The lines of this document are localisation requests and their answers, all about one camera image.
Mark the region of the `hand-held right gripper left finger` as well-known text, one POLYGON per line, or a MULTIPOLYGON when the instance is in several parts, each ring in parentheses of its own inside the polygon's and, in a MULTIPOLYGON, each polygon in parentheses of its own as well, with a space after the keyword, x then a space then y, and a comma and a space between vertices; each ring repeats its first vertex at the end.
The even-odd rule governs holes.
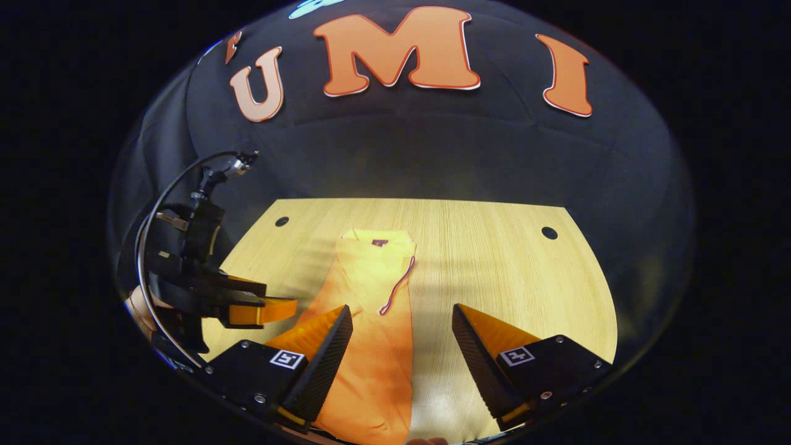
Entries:
POLYGON ((201 369, 201 388, 258 422, 307 433, 353 333, 342 305, 266 343, 238 341, 201 369))

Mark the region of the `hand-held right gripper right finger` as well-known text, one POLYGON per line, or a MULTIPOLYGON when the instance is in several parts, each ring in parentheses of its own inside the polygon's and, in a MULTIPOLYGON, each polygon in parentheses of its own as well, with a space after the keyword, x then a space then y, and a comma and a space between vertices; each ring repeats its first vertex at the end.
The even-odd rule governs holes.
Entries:
POLYGON ((534 425, 590 396, 611 363, 563 334, 540 339, 457 303, 452 332, 476 388, 505 433, 534 425))

